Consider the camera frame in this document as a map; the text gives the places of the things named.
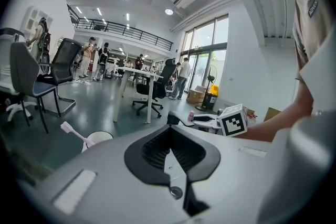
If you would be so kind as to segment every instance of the white cube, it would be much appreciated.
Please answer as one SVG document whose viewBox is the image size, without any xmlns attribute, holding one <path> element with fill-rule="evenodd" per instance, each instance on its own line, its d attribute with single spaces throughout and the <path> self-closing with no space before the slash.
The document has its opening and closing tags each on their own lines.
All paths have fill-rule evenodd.
<svg viewBox="0 0 336 224">
<path fill-rule="evenodd" d="M 247 109 L 243 104 L 226 108 L 218 117 L 224 136 L 235 136 L 247 132 Z"/>
</svg>

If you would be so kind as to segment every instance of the khaki pants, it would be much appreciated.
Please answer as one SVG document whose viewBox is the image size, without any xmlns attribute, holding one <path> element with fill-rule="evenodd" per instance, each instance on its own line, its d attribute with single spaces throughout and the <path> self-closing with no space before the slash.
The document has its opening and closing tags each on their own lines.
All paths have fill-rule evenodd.
<svg viewBox="0 0 336 224">
<path fill-rule="evenodd" d="M 80 70 L 79 70 L 80 76 L 85 76 L 87 74 L 89 64 L 90 64 L 90 58 L 83 56 L 82 63 L 80 64 Z"/>
</svg>

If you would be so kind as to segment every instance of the hair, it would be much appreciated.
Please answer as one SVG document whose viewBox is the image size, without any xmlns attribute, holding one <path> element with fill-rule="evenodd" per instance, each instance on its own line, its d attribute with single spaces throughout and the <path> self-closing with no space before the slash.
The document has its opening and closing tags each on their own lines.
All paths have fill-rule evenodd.
<svg viewBox="0 0 336 224">
<path fill-rule="evenodd" d="M 47 26 L 47 19 L 45 17 L 42 17 L 40 22 L 40 25 L 42 25 L 43 27 L 43 32 L 47 32 L 48 31 L 48 26 Z"/>
</svg>

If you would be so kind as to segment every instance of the table top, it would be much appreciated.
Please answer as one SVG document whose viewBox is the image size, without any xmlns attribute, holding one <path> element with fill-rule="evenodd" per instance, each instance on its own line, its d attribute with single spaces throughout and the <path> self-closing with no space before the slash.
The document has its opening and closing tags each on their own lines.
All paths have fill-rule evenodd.
<svg viewBox="0 0 336 224">
<path fill-rule="evenodd" d="M 131 72 L 135 72 L 135 73 L 139 73 L 139 74 L 143 74 L 143 75 L 152 76 L 152 77 L 155 77 L 155 78 L 163 78 L 162 76 L 159 76 L 158 74 L 149 73 L 147 71 L 143 71 L 143 70 L 139 70 L 139 69 L 135 69 L 135 68 L 130 68 L 130 67 L 117 67 L 117 68 L 125 70 L 125 71 L 131 71 Z"/>
</svg>

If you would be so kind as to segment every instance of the toothbrush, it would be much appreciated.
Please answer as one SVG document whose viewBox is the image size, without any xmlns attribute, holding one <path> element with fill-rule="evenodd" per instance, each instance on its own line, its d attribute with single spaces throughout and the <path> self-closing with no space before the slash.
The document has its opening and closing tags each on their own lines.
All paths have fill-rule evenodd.
<svg viewBox="0 0 336 224">
<path fill-rule="evenodd" d="M 91 146 L 94 145 L 94 142 L 92 142 L 92 141 L 88 140 L 87 138 L 81 136 L 81 135 L 80 135 L 79 133 L 77 133 L 77 132 L 74 130 L 74 128 L 72 128 L 72 126 L 71 126 L 69 123 L 67 123 L 66 121 L 64 121 L 64 123 L 61 124 L 61 129 L 62 129 L 63 131 L 65 131 L 67 134 L 70 133 L 70 132 L 71 132 L 71 133 L 74 133 L 74 134 L 77 135 L 80 139 L 82 139 L 82 140 L 87 144 L 88 147 L 91 147 Z"/>
</svg>

